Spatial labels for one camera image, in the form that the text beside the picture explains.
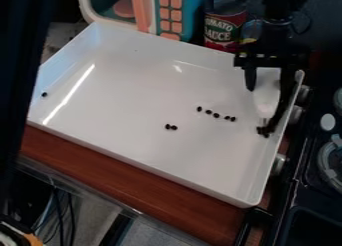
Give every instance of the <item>robotic arm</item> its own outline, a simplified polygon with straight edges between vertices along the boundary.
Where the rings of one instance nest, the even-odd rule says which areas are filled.
[[[292,14],[299,11],[306,0],[263,0],[265,14],[262,34],[258,41],[246,44],[236,54],[234,66],[245,72],[246,88],[253,92],[257,85],[258,71],[262,67],[280,69],[280,96],[277,109],[267,124],[257,128],[265,137],[274,132],[288,106],[295,72],[306,67],[309,51],[290,41]]]

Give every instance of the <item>tomato sauce can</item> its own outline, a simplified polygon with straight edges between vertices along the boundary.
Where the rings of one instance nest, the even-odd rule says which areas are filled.
[[[246,22],[245,3],[236,0],[214,0],[206,9],[204,41],[208,48],[236,52],[239,46],[240,29]]]

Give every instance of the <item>wooden table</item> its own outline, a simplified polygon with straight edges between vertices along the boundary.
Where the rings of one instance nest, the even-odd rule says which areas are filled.
[[[243,209],[31,126],[21,153],[211,245],[232,245],[244,218]]]

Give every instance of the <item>orange button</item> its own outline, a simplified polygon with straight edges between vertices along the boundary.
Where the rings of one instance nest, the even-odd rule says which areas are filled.
[[[170,0],[159,0],[160,6],[163,6],[163,7],[168,7],[169,3],[170,3]]]
[[[182,0],[171,0],[171,6],[174,9],[182,8]]]
[[[180,10],[171,11],[171,19],[174,21],[181,21],[182,20],[182,12]]]
[[[179,35],[176,35],[176,34],[162,33],[160,36],[162,36],[164,38],[171,39],[171,40],[176,40],[176,41],[180,40]]]
[[[182,23],[173,22],[172,23],[172,32],[180,34],[182,32]]]
[[[160,27],[163,29],[163,31],[170,31],[170,22],[167,20],[163,20],[160,22]]]
[[[169,10],[168,10],[168,9],[163,9],[163,8],[161,8],[161,9],[160,9],[160,17],[161,17],[162,19],[169,19],[169,18],[170,18]]]

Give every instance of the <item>plastic tray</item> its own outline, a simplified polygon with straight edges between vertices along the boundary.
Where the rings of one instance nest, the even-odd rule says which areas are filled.
[[[243,71],[232,64],[231,54],[93,23],[40,67],[28,120],[249,207],[261,200],[303,74],[276,132],[265,139],[256,133],[259,118]]]

